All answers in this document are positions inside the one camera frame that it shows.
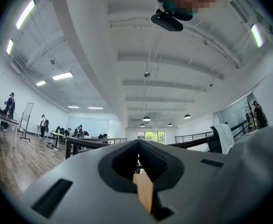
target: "easel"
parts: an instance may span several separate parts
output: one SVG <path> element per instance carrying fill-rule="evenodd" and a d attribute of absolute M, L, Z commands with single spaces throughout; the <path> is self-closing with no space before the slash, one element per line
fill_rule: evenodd
<path fill-rule="evenodd" d="M 27 103 L 26 106 L 25 106 L 25 110 L 24 112 L 22 113 L 22 117 L 21 117 L 21 121 L 20 121 L 20 125 L 19 125 L 19 132 L 23 133 L 23 131 L 20 131 L 20 128 L 22 128 L 24 131 L 25 131 L 25 134 L 24 134 L 24 137 L 20 137 L 20 139 L 25 139 L 25 140 L 29 140 L 29 138 L 26 137 L 26 133 L 27 133 L 27 129 L 28 129 L 28 125 L 29 125 L 29 118 L 30 118 L 30 113 L 33 109 L 33 106 L 34 106 L 34 103 Z M 22 124 L 22 120 L 26 121 L 26 128 L 23 128 L 21 126 Z"/>

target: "towel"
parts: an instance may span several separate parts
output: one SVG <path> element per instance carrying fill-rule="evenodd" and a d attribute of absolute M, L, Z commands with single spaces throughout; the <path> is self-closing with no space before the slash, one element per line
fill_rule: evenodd
<path fill-rule="evenodd" d="M 227 124 L 219 124 L 214 126 L 217 130 L 219 137 L 220 137 L 220 143 L 222 147 L 222 153 L 227 154 L 229 150 L 234 145 L 234 138 L 231 129 Z"/>

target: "black railing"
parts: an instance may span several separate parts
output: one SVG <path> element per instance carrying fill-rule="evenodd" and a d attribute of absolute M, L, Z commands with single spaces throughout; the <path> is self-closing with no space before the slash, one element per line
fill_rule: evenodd
<path fill-rule="evenodd" d="M 247 121 L 244 121 L 244 122 L 231 128 L 231 131 L 234 131 L 234 130 L 242 127 L 242 130 L 233 136 L 234 138 L 237 137 L 240 133 L 245 134 L 245 129 L 248 127 L 248 125 L 245 126 L 246 123 L 247 123 Z M 195 146 L 205 144 L 205 143 L 208 144 L 211 140 L 215 141 L 217 139 L 219 139 L 218 134 L 216 136 L 210 135 L 210 136 L 206 136 L 205 138 L 202 138 L 202 139 L 192 140 L 192 141 L 183 142 L 183 143 L 175 143 L 175 144 L 170 144 L 170 145 L 174 146 L 174 147 L 189 148 L 189 147 L 195 147 Z"/>
<path fill-rule="evenodd" d="M 190 134 L 190 135 L 183 135 L 183 136 L 175 136 L 175 142 L 177 143 L 184 143 L 194 140 L 199 140 L 202 138 L 206 138 L 208 136 L 212 135 L 212 131 L 205 132 L 205 133 L 196 133 L 196 134 Z"/>
<path fill-rule="evenodd" d="M 83 138 L 74 138 L 74 137 L 67 137 L 67 145 L 66 145 L 66 159 L 70 158 L 71 155 L 76 155 L 79 153 L 88 152 L 92 149 L 97 149 L 101 147 L 106 147 L 110 145 L 109 142 L 112 144 L 120 143 L 121 141 L 126 142 L 127 138 L 118 138 L 118 139 L 83 139 Z"/>

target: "ceiling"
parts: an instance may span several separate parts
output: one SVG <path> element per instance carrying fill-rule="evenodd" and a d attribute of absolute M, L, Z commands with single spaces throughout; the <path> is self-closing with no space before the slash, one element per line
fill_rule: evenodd
<path fill-rule="evenodd" d="M 22 28 L 15 28 L 27 1 L 13 4 L 0 35 L 5 47 L 12 37 L 11 55 L 24 79 L 67 110 L 75 105 L 87 112 L 94 105 L 112 112 L 68 45 L 51 0 L 35 0 Z M 226 0 L 182 22 L 179 33 L 151 22 L 156 0 L 108 0 L 107 6 L 117 79 L 130 120 L 142 122 L 149 115 L 155 122 L 168 123 L 183 117 L 196 107 L 197 98 L 224 85 L 258 52 L 250 22 L 245 23 Z M 69 71 L 72 78 L 52 79 Z M 146 71 L 150 77 L 144 77 Z M 47 84 L 36 87 L 41 80 Z"/>

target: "window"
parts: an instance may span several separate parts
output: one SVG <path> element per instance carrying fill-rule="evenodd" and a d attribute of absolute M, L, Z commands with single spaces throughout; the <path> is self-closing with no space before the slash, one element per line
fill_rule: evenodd
<path fill-rule="evenodd" d="M 165 132 L 137 132 L 138 140 L 151 140 L 157 143 L 165 144 Z"/>

